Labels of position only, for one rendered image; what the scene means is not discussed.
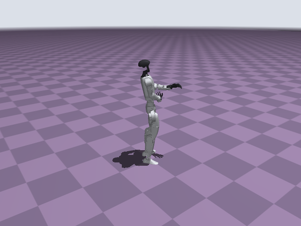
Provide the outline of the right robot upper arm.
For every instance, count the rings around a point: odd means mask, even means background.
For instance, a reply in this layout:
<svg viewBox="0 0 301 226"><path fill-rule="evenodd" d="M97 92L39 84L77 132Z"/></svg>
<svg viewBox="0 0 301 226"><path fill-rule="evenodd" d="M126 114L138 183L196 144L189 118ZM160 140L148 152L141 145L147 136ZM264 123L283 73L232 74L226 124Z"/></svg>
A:
<svg viewBox="0 0 301 226"><path fill-rule="evenodd" d="M152 81L150 80L150 78L147 78L147 79L145 79L144 83L147 88L149 98L152 98L152 94L154 94L153 88L152 88Z"/></svg>

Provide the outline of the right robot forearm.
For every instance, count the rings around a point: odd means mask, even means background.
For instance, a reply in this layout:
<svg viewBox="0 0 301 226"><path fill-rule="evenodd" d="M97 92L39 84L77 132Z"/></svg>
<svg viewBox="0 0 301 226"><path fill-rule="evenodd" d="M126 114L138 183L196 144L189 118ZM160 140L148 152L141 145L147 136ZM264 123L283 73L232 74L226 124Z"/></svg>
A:
<svg viewBox="0 0 301 226"><path fill-rule="evenodd" d="M161 102L160 96L157 96L156 94L152 94L153 100L157 100L158 102Z"/></svg>

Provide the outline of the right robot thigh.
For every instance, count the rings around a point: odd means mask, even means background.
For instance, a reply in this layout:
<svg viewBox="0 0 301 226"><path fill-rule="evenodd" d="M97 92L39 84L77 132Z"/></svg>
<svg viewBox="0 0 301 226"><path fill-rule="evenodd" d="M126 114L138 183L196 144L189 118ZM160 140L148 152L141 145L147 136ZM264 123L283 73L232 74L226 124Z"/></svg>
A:
<svg viewBox="0 0 301 226"><path fill-rule="evenodd" d="M147 137L152 137L153 141L156 138L158 134L158 129L159 129L159 119L158 119L158 114L154 112L154 110L149 111L149 120L151 121L150 124L150 130L151 134L149 134ZM146 137L146 138L147 138Z"/></svg>

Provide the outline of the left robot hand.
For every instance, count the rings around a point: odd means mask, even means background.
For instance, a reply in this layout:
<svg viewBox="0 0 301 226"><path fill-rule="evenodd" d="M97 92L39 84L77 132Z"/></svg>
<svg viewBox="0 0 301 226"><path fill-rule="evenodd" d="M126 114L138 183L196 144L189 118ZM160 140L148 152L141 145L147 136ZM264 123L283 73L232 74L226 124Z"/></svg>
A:
<svg viewBox="0 0 301 226"><path fill-rule="evenodd" d="M177 87L180 87L181 89L182 89L182 87L181 87L181 85L180 84L176 84L176 83L174 83L174 84L172 84L172 85L167 85L167 88L170 88L170 89L172 89L172 88L177 88Z"/></svg>

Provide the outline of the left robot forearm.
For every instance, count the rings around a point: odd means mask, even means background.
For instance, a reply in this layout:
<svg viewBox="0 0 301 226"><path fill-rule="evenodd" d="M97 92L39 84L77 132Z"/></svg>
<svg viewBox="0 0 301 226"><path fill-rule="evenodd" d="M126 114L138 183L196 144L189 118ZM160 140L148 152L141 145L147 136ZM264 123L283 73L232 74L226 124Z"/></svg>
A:
<svg viewBox="0 0 301 226"><path fill-rule="evenodd" d="M167 88L167 85L160 85L160 84L157 85L158 85L158 90L170 90L170 88Z"/></svg>

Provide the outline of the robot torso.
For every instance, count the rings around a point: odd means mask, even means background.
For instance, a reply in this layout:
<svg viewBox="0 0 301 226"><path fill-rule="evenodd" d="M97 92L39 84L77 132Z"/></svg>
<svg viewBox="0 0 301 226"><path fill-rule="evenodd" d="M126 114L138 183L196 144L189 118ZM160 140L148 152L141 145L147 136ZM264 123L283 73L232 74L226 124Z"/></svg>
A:
<svg viewBox="0 0 301 226"><path fill-rule="evenodd" d="M147 78L150 78L150 80L152 81L153 93L155 93L155 89L154 89L154 81L153 81L153 79L150 75L148 76L148 74L146 74L146 77L141 77L141 85L142 85L145 100L147 101L146 112L147 112L147 114L149 114L150 110L154 110L154 112L155 112L156 107L154 105L153 98L149 98L149 96L148 96L147 88L146 88L145 83L144 83L145 79L147 79Z"/></svg>

